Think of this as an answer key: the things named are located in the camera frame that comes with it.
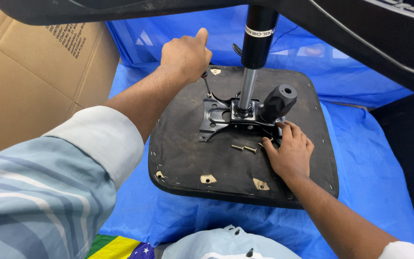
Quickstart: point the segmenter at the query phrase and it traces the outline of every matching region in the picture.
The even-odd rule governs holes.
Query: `shirt cuff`
[[[414,259],[414,244],[402,241],[389,243],[378,259]]]
[[[83,150],[107,171],[116,190],[143,156],[144,143],[137,127],[106,106],[83,109],[43,136],[64,139]]]

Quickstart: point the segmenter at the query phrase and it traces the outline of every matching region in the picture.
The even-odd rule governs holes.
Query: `hand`
[[[295,177],[309,177],[309,158],[314,150],[311,140],[290,121],[278,122],[276,126],[282,129],[282,144],[278,150],[268,138],[263,138],[263,146],[274,172],[287,185]]]
[[[173,71],[183,86],[196,82],[207,69],[212,52],[206,48],[208,32],[201,28],[196,37],[172,39],[162,47],[161,67]]]

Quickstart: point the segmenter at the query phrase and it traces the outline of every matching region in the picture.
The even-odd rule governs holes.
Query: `blue tarp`
[[[108,23],[122,62],[128,65],[118,66],[110,97],[158,66],[163,43],[183,34],[195,35],[199,27],[210,32],[207,47],[213,50],[214,64],[240,65],[230,44],[242,43],[245,13],[246,9],[238,6]],[[280,17],[275,39],[272,51],[290,49],[291,53],[295,49],[297,54],[270,55],[267,67],[304,72],[321,100],[372,107],[410,93],[359,62],[345,58],[296,25],[291,27],[284,17]],[[324,57],[304,56],[317,48],[311,47],[307,52],[301,48],[314,44],[325,48]],[[414,244],[414,212],[405,179],[381,127],[363,109],[321,103],[338,167],[339,200],[400,240]],[[305,211],[165,193],[149,178],[147,156],[148,142],[144,159],[118,191],[115,209],[101,234],[121,235],[155,246],[232,224],[272,238],[303,258],[336,258]]]
[[[107,22],[126,66],[158,62],[164,43],[209,31],[207,48],[216,65],[241,65],[231,44],[242,47],[247,6]],[[324,101],[379,107],[412,92],[321,41],[283,16],[267,68],[305,73]]]

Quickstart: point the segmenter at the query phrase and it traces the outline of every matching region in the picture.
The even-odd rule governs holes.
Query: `black mesh fabric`
[[[214,75],[210,68],[221,73]],[[240,90],[243,67],[209,66],[210,90],[228,100]],[[310,160],[310,178],[338,197],[338,174],[328,129],[319,98],[311,80],[303,73],[260,69],[253,98],[264,101],[274,87],[293,86],[297,102],[286,115],[314,143]],[[225,200],[262,206],[301,209],[301,204],[282,179],[274,173],[261,143],[259,131],[227,127],[208,142],[199,142],[199,127],[204,117],[204,81],[186,86],[165,109],[151,134],[148,156],[149,176],[160,189],[178,195]],[[257,148],[253,153],[231,145]],[[164,178],[157,178],[161,171]],[[202,183],[201,175],[213,175],[216,183]],[[270,190],[258,190],[253,178],[266,182]]]

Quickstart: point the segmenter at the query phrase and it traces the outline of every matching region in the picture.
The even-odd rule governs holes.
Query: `metal bolt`
[[[257,152],[257,149],[253,149],[253,148],[251,148],[251,147],[244,147],[244,148],[246,148],[246,149],[248,149],[248,150],[250,150],[250,151],[252,151],[252,152],[254,152],[254,153],[256,153],[256,152]]]
[[[235,146],[235,145],[231,145],[232,147],[235,147],[235,148],[237,148],[237,149],[240,149],[240,150],[244,150],[244,148],[243,147],[238,147],[238,146]]]

